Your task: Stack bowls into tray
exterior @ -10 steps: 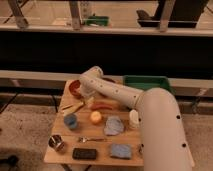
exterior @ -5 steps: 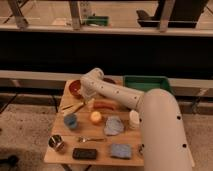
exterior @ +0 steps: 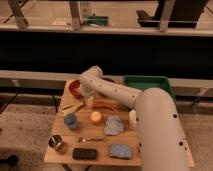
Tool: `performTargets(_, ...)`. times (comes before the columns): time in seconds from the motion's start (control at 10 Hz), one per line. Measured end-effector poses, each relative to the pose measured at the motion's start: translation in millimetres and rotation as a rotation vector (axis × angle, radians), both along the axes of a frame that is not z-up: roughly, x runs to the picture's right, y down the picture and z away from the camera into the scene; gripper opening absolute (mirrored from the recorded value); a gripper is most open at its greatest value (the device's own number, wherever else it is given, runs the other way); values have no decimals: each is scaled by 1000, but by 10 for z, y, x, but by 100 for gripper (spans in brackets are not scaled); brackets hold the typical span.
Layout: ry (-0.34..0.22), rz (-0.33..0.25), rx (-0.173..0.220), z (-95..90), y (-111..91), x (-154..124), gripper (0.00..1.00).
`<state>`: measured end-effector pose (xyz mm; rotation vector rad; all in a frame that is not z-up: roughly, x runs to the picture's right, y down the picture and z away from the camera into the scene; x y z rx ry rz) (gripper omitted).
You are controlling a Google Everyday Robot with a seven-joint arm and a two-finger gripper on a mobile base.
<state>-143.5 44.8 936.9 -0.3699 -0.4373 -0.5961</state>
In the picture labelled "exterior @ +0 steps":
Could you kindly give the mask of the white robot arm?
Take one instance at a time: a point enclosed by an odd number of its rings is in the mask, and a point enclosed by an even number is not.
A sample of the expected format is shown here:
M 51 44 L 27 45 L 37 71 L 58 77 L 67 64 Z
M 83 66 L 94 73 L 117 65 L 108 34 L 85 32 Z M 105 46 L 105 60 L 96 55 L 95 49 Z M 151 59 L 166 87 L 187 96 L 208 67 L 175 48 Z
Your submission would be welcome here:
M 138 118 L 137 131 L 142 171 L 189 171 L 176 104 L 161 88 L 145 91 L 102 79 L 100 67 L 93 66 L 79 76 L 81 90 L 93 90 L 134 109 Z

